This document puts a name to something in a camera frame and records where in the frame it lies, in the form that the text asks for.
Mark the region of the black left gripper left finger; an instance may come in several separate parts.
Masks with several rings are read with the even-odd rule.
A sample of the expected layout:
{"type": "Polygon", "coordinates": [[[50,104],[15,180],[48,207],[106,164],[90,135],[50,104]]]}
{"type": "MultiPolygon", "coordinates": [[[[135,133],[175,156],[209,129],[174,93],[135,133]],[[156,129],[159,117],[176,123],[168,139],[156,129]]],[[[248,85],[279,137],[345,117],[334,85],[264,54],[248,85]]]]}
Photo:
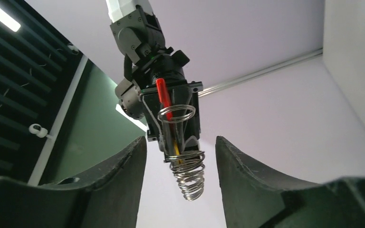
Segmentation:
{"type": "Polygon", "coordinates": [[[134,228],[147,158],[144,137],[63,180],[32,186],[0,176],[0,228],[134,228]]]}

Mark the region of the red-handled metal key holder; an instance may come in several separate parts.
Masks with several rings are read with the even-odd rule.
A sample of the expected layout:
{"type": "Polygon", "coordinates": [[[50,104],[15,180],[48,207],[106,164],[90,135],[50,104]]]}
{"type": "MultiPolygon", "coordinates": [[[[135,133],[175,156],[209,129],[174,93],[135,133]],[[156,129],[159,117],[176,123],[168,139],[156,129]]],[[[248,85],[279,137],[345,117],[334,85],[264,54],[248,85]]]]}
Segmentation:
{"type": "Polygon", "coordinates": [[[191,89],[169,89],[162,78],[156,80],[156,89],[160,102],[156,119],[161,124],[164,161],[170,165],[184,199],[194,201],[204,192],[205,152],[199,147],[200,129],[191,89]]]}

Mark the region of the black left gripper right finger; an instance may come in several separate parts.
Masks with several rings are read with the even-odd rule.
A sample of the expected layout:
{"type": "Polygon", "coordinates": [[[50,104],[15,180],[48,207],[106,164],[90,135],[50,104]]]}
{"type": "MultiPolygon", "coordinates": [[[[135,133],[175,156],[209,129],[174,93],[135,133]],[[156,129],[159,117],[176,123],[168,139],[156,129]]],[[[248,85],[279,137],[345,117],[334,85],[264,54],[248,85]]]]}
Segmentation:
{"type": "Polygon", "coordinates": [[[318,184],[275,170],[218,136],[216,162],[229,228],[365,228],[365,177],[318,184]]]}

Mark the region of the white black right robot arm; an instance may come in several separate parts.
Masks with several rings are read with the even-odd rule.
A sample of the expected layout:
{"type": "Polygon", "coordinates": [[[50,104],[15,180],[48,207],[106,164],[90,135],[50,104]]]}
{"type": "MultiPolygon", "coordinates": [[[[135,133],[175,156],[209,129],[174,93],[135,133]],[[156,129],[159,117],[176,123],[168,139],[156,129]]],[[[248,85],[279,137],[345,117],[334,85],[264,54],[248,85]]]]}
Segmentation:
{"type": "Polygon", "coordinates": [[[110,29],[124,56],[124,78],[115,88],[119,106],[129,117],[147,121],[147,137],[157,141],[167,161],[200,156],[198,93],[183,67],[189,58],[168,47],[147,0],[108,0],[110,29]]]}

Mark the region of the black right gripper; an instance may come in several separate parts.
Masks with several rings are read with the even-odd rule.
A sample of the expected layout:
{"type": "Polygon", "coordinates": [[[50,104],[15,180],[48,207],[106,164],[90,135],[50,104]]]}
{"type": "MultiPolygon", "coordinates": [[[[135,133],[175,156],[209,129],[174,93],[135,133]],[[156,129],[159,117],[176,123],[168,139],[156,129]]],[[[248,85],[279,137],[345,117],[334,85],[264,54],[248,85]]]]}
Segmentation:
{"type": "Polygon", "coordinates": [[[165,162],[177,162],[174,143],[180,153],[197,150],[200,138],[199,92],[202,82],[164,82],[142,90],[141,102],[147,121],[147,137],[160,141],[165,162]]]}

